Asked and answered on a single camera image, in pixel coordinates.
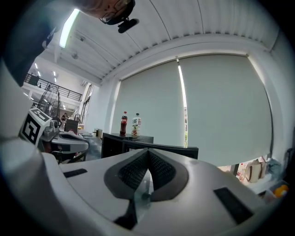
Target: wall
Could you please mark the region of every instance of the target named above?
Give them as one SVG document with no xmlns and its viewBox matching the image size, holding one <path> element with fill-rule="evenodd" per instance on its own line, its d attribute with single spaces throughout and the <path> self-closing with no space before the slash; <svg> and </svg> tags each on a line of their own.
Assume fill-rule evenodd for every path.
<svg viewBox="0 0 295 236">
<path fill-rule="evenodd" d="M 40 62 L 38 63 L 38 71 L 40 71 L 41 79 L 44 79 L 51 83 L 55 83 L 54 77 L 56 77 L 57 78 L 57 81 L 55 83 L 56 85 L 72 90 L 80 94 L 84 93 L 85 87 L 81 86 L 83 80 L 77 77 L 74 77 L 65 71 L 56 70 L 56 69 L 54 70 L 56 72 L 56 76 L 53 76 L 53 72 L 46 65 L 41 64 Z M 37 69 L 35 68 L 35 63 L 32 65 L 31 69 L 29 70 L 29 73 L 31 72 L 37 75 Z"/>
<path fill-rule="evenodd" d="M 286 101 L 282 105 L 286 106 L 285 109 L 288 111 L 288 115 L 284 116 L 284 119 L 288 124 L 292 125 L 288 132 L 288 136 L 292 136 L 293 128 L 295 127 L 295 54 L 287 37 L 281 31 L 271 51 L 271 55 L 284 74 L 284 89 L 288 102 Z"/>
<path fill-rule="evenodd" d="M 104 106 L 107 106 L 106 113 L 102 114 L 101 112 L 100 115 L 102 119 L 103 117 L 106 119 L 104 121 L 100 120 L 97 125 L 104 126 L 105 130 L 110 130 L 116 96 L 118 95 L 116 87 L 119 79 L 175 59 L 176 56 L 185 57 L 209 53 L 248 54 L 265 86 L 271 104 L 274 133 L 273 157 L 283 162 L 283 156 L 292 143 L 292 130 L 295 122 L 295 112 L 293 112 L 293 107 L 295 107 L 295 86 L 292 83 L 293 76 L 285 76 L 283 66 L 279 65 L 276 62 L 277 59 L 273 57 L 274 54 L 281 55 L 280 60 L 286 60 L 287 62 L 284 65 L 289 65 L 288 56 L 284 53 L 285 48 L 288 49 L 288 46 L 280 37 L 281 35 L 271 53 L 257 41 L 230 35 L 187 36 L 147 49 L 127 60 L 105 78 L 102 87 L 103 89 L 107 88 L 107 91 L 105 91 L 107 96 L 101 97 L 103 97 L 104 103 L 108 104 L 104 104 Z M 292 65 L 294 63 L 290 63 L 287 71 L 292 71 L 290 69 Z M 112 88 L 105 87 L 109 82 L 112 84 Z"/>
<path fill-rule="evenodd" d="M 123 112 L 127 112 L 126 133 L 132 130 L 132 119 L 142 118 L 140 135 L 152 136 L 162 145 L 184 146 L 184 109 L 181 82 L 176 60 L 125 79 L 115 106 L 112 133 L 120 131 Z"/>
<path fill-rule="evenodd" d="M 110 101 L 113 82 L 113 80 L 109 80 L 100 88 L 94 87 L 86 114 L 85 131 L 93 132 L 95 128 L 98 128 L 108 132 L 105 129 L 105 122 L 109 119 L 106 117 L 106 111 Z"/>
<path fill-rule="evenodd" d="M 270 153 L 270 106 L 247 57 L 203 55 L 179 59 L 179 64 L 187 98 L 188 146 L 199 148 L 198 159 L 225 166 Z"/>
</svg>

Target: person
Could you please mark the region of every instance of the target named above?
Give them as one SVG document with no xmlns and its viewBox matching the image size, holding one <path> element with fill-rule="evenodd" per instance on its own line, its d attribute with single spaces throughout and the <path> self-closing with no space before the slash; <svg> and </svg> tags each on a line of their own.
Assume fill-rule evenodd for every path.
<svg viewBox="0 0 295 236">
<path fill-rule="evenodd" d="M 61 126 L 62 127 L 65 125 L 65 121 L 66 121 L 67 117 L 68 116 L 66 113 L 64 113 L 63 116 L 61 117 Z"/>
<path fill-rule="evenodd" d="M 20 87 L 34 60 L 77 8 L 105 24 L 118 24 L 132 12 L 134 0 L 33 0 L 6 40 L 4 62 Z"/>
<path fill-rule="evenodd" d="M 50 91 L 50 84 L 46 87 L 46 90 Z"/>
</svg>

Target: fluorescent light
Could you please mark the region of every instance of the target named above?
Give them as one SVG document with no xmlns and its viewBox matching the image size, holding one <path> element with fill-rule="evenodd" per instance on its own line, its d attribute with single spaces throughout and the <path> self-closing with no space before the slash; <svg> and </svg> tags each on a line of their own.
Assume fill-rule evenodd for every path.
<svg viewBox="0 0 295 236">
<path fill-rule="evenodd" d="M 183 106 L 186 107 L 186 95 L 185 95 L 185 88 L 184 88 L 184 82 L 183 82 L 183 73 L 181 71 L 180 65 L 178 66 L 178 70 L 179 70 L 179 76 L 180 76 L 181 89 L 183 91 Z"/>
<path fill-rule="evenodd" d="M 71 13 L 70 17 L 66 20 L 63 30 L 61 31 L 60 35 L 60 40 L 59 40 L 59 45 L 63 48 L 65 48 L 66 41 L 68 39 L 70 30 L 72 25 L 74 24 L 74 21 L 79 13 L 78 9 L 74 9 L 73 12 Z"/>
</svg>

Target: window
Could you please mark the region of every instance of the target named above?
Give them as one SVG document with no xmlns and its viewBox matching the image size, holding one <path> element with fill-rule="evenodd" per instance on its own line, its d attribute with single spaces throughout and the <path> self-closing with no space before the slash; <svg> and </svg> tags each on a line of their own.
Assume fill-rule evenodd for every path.
<svg viewBox="0 0 295 236">
<path fill-rule="evenodd" d="M 88 90 L 87 90 L 87 93 L 86 93 L 86 96 L 85 96 L 85 101 L 83 103 L 83 108 L 82 108 L 82 120 L 81 120 L 82 124 L 85 124 L 85 121 L 86 121 L 87 109 L 88 109 L 90 96 L 92 95 L 93 89 L 94 89 L 94 85 L 91 84 L 88 87 Z"/>
<path fill-rule="evenodd" d="M 184 108 L 184 147 L 188 147 L 188 111 L 187 111 L 187 104 L 186 104 L 186 94 L 184 88 L 184 81 L 183 81 L 183 73 L 181 71 L 181 67 L 179 64 L 179 60 L 177 58 L 178 63 L 178 72 L 180 77 L 181 89 L 183 92 L 183 108 Z"/>
</svg>

